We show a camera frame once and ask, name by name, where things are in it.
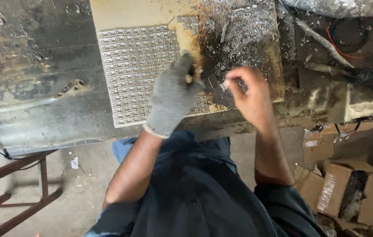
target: bare hand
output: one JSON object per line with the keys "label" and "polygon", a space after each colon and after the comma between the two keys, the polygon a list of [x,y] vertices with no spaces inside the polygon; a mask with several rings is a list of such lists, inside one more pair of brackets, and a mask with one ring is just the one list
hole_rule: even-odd
{"label": "bare hand", "polygon": [[[246,93],[239,88],[236,79],[241,78],[247,85]],[[225,86],[233,94],[236,107],[243,117],[255,127],[263,128],[274,121],[270,89],[261,71],[256,67],[238,67],[226,74]]]}

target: forearm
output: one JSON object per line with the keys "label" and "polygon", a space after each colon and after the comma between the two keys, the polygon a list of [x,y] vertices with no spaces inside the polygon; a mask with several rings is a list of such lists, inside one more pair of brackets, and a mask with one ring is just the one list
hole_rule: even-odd
{"label": "forearm", "polygon": [[274,117],[263,126],[257,126],[255,181],[257,184],[294,184]]}
{"label": "forearm", "polygon": [[136,201],[145,194],[162,141],[142,132],[110,181],[103,208]]}

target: dirty workbench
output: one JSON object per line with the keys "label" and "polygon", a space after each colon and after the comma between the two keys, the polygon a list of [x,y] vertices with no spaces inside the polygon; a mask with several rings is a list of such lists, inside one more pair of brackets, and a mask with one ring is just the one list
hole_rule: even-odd
{"label": "dirty workbench", "polygon": [[[176,0],[169,2],[176,5]],[[279,20],[280,45],[294,41],[293,24]],[[277,39],[273,35],[271,42]],[[361,96],[349,96],[349,91],[363,89],[346,83],[333,83],[327,93],[299,89],[293,50],[285,47],[281,54],[284,87],[279,84],[277,98],[284,101],[274,104],[280,127],[373,115],[373,107],[348,113],[363,101]],[[209,84],[207,93],[212,92]],[[1,147],[15,155],[137,136],[140,125],[114,128],[106,87],[88,0],[0,1]],[[215,103],[231,106],[228,94],[221,100],[222,92],[213,93],[219,99]],[[178,129],[208,140],[251,132],[253,127],[238,110],[230,109],[187,117]]]}

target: brown cardboard box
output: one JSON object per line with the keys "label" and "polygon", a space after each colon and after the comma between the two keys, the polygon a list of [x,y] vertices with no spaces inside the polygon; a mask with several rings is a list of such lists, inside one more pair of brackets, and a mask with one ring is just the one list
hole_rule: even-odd
{"label": "brown cardboard box", "polygon": [[305,163],[316,163],[334,155],[333,134],[308,134],[303,141],[303,157]]}
{"label": "brown cardboard box", "polygon": [[[357,123],[348,124],[341,126],[337,124],[340,132],[351,132],[353,131]],[[361,122],[357,131],[364,131],[373,128],[372,121]],[[320,160],[326,160],[334,155],[334,138],[338,134],[336,126],[329,124],[318,134],[305,133],[303,140],[303,156],[305,163],[316,163]]]}
{"label": "brown cardboard box", "polygon": [[308,203],[311,210],[317,213],[316,207],[324,185],[324,178],[300,165],[294,169],[293,176],[294,187]]}
{"label": "brown cardboard box", "polygon": [[[352,124],[346,124],[344,126],[341,126],[340,124],[337,124],[337,127],[338,129],[340,130],[340,132],[351,132],[353,131],[357,126],[357,123],[352,123]],[[305,127],[306,129],[309,129],[311,130],[312,128],[314,128],[314,126],[312,127]],[[357,129],[357,131],[365,131],[365,130],[369,130],[369,129],[372,129],[373,128],[373,121],[372,120],[367,120],[367,121],[363,121],[360,123],[359,125],[359,128]],[[336,129],[336,126],[335,124],[329,124],[328,127],[324,128],[320,134],[337,134],[338,131]]]}
{"label": "brown cardboard box", "polygon": [[326,169],[324,186],[318,201],[317,210],[333,218],[338,217],[344,191],[353,170],[363,170],[368,173],[364,189],[366,199],[362,200],[358,223],[373,224],[373,167],[365,162],[333,161]]}

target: gloved hand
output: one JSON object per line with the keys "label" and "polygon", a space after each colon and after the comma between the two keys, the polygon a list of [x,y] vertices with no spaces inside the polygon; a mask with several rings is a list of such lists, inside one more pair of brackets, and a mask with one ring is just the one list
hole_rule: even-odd
{"label": "gloved hand", "polygon": [[156,79],[154,94],[150,100],[152,111],[143,125],[146,132],[156,137],[169,138],[194,106],[204,84],[200,81],[186,82],[191,65],[192,57],[184,51]]}

